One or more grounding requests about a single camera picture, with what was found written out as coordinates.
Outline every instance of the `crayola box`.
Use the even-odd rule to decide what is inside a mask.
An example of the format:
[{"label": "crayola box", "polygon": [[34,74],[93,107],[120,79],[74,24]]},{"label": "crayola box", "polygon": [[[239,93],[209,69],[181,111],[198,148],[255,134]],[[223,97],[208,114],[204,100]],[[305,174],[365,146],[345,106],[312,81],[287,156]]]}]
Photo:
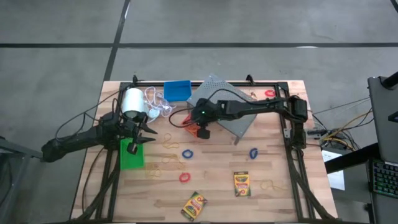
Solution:
[{"label": "crayola box", "polygon": [[189,201],[182,208],[181,214],[193,222],[203,210],[206,203],[207,200],[202,195],[198,192],[194,192]]},{"label": "crayola box", "polygon": [[249,172],[234,172],[235,196],[250,196]]}]

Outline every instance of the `gray floor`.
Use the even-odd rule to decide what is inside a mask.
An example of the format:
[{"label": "gray floor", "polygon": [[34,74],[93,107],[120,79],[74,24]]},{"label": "gray floor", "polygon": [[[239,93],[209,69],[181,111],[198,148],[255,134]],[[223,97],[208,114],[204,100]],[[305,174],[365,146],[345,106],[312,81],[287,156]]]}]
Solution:
[{"label": "gray floor", "polygon": [[[0,0],[0,43],[110,43],[123,2]],[[121,42],[398,42],[397,21],[388,0],[137,0]],[[110,51],[0,49],[0,135],[40,150],[60,124],[98,101]],[[368,96],[367,77],[396,72],[397,58],[397,48],[119,49],[111,80],[200,80],[209,73],[305,80],[311,108],[320,111]],[[335,128],[369,108],[366,102],[319,118]],[[360,146],[376,141],[372,124],[352,133]],[[12,222],[66,220],[83,155],[33,162]],[[367,220],[366,198],[333,193],[340,218]]]}]

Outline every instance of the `green sponge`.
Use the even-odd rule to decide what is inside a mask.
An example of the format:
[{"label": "green sponge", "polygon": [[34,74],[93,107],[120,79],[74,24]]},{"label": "green sponge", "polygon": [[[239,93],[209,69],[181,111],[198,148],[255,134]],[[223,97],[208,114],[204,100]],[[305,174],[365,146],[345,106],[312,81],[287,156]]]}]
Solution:
[{"label": "green sponge", "polygon": [[120,140],[120,170],[137,169],[145,166],[144,146],[137,145],[135,155],[127,152],[127,146],[132,143],[132,138]]}]

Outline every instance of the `wooden tabletop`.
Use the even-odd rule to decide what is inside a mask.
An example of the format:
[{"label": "wooden tabletop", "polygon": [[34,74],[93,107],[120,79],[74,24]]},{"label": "wooden tabletop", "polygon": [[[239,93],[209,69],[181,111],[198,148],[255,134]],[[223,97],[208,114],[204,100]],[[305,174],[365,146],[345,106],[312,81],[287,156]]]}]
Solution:
[{"label": "wooden tabletop", "polygon": [[[288,82],[291,95],[298,95],[308,101],[303,81],[284,82]],[[120,82],[104,82],[99,100],[117,91],[119,84]],[[239,89],[248,95],[253,92],[258,100],[263,100],[266,98],[264,92],[270,88],[250,86]],[[97,119],[111,111],[111,102],[112,98],[98,107]],[[176,110],[186,106],[186,103],[178,103]],[[173,121],[179,123],[187,114],[181,112],[173,117]],[[186,130],[173,127],[163,117],[148,126],[156,130],[158,135],[143,133],[144,136],[156,138],[156,141],[144,144],[147,167],[121,171],[114,222],[187,222],[180,211],[194,191],[208,201],[196,222],[297,221],[278,114],[257,115],[236,146],[233,144],[234,136],[216,123],[208,127],[211,131],[209,140],[195,138]],[[311,113],[308,113],[305,128],[313,128]],[[165,138],[169,137],[171,140],[164,144]],[[252,160],[249,151],[254,147],[258,148],[259,154]],[[72,218],[81,215],[82,189],[90,166],[101,148],[97,146],[87,150]],[[182,151],[186,149],[193,151],[191,159],[182,157]],[[168,156],[173,155],[179,161],[170,160]],[[85,206],[100,189],[105,157],[106,151],[103,150],[88,181]],[[320,148],[307,146],[304,161],[312,192],[327,211],[337,217]],[[178,179],[183,171],[191,175],[191,180],[185,184]],[[235,196],[234,171],[249,172],[250,197]],[[302,192],[300,198],[306,212]],[[108,211],[108,200],[106,198],[103,214]]]}]

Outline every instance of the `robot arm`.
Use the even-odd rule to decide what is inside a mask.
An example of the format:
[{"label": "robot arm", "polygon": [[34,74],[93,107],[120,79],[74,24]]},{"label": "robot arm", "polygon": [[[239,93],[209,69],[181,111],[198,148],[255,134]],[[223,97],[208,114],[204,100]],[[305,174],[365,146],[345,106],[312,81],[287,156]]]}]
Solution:
[{"label": "robot arm", "polygon": [[298,96],[260,101],[240,102],[236,100],[210,100],[200,98],[192,110],[191,122],[200,126],[198,138],[208,139],[210,131],[206,126],[214,121],[232,121],[245,115],[276,112],[292,122],[292,145],[305,148],[303,124],[307,121],[307,102]]},{"label": "robot arm", "polygon": [[127,151],[131,154],[136,153],[136,144],[154,141],[153,138],[142,137],[140,131],[157,134],[146,125],[147,116],[141,113],[134,122],[131,119],[121,119],[113,112],[105,114],[99,119],[99,123],[89,130],[76,135],[49,140],[43,147],[43,160],[54,162],[63,158],[70,152],[79,151],[88,147],[103,145],[107,149],[117,149],[121,138],[133,138]]}]

